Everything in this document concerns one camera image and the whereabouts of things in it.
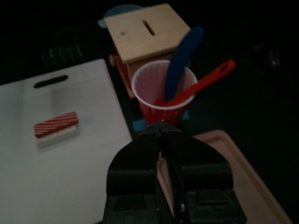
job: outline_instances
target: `red plastic cup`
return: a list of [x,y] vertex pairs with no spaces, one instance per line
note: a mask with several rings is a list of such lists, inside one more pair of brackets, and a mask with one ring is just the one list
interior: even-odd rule
[[[141,65],[134,71],[130,81],[134,98],[138,101],[142,116],[148,125],[164,121],[177,125],[189,102],[191,96],[184,102],[171,107],[156,106],[157,99],[164,98],[164,80],[169,60],[154,60]],[[187,87],[197,82],[196,76],[188,67],[184,68],[180,83],[176,89],[179,94]]]

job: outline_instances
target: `cutting board handle hole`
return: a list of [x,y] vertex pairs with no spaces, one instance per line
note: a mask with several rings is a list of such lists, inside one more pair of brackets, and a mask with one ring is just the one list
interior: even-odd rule
[[149,31],[150,35],[153,36],[154,35],[154,31],[153,31],[150,25],[145,22],[145,20],[142,21],[142,23],[144,23],[145,29]]
[[33,87],[34,88],[42,88],[42,87],[46,87],[57,82],[61,82],[61,81],[65,81],[66,79],[69,78],[69,76],[66,74],[61,75],[61,76],[57,76],[52,79],[48,79],[48,80],[42,80],[42,81],[38,81],[33,84]]

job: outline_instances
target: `blue utensil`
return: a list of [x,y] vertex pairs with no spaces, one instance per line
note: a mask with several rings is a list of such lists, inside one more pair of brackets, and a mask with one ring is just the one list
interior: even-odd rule
[[199,26],[192,27],[185,36],[183,37],[180,44],[173,50],[164,81],[164,102],[168,102],[175,96],[184,67],[203,40],[203,37],[203,28]]

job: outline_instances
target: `striped block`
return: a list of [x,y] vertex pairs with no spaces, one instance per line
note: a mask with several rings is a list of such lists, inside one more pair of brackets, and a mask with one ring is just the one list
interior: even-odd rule
[[38,146],[46,146],[57,141],[77,135],[78,118],[74,112],[60,115],[48,121],[33,125],[33,134]]

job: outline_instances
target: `red utensil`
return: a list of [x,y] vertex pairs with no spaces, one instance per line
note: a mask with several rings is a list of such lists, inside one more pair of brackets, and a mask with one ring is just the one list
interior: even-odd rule
[[171,107],[184,102],[192,95],[201,91],[207,86],[223,78],[236,67],[233,59],[223,62],[203,78],[189,86],[181,93],[179,93],[166,103],[162,99],[157,99],[154,105],[160,107]]

